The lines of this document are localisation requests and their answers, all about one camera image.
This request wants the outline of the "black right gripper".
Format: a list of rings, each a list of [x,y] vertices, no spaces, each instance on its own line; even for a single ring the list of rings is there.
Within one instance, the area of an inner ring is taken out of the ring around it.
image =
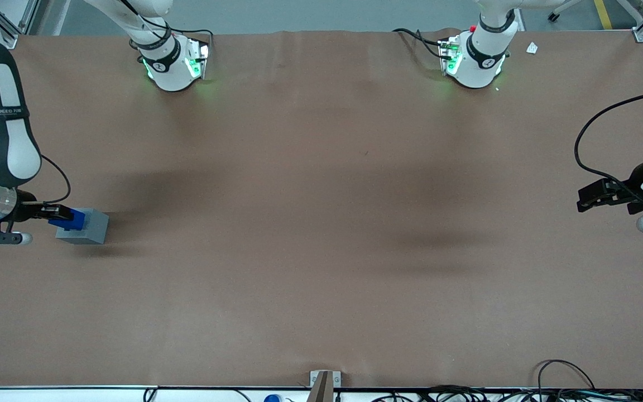
[[[0,219],[0,234],[13,232],[16,222],[25,222],[35,215],[36,219],[69,222],[73,219],[72,213],[73,210],[63,204],[40,205],[40,201],[32,193],[16,190],[15,207],[10,214]]]

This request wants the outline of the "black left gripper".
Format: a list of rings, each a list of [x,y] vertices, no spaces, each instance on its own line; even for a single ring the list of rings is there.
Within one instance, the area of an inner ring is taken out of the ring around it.
[[[627,211],[631,216],[641,213],[643,212],[642,184],[643,162],[633,168],[627,180],[617,180],[617,186],[612,180],[597,180],[579,189],[577,211],[585,213],[592,208],[627,204]]]

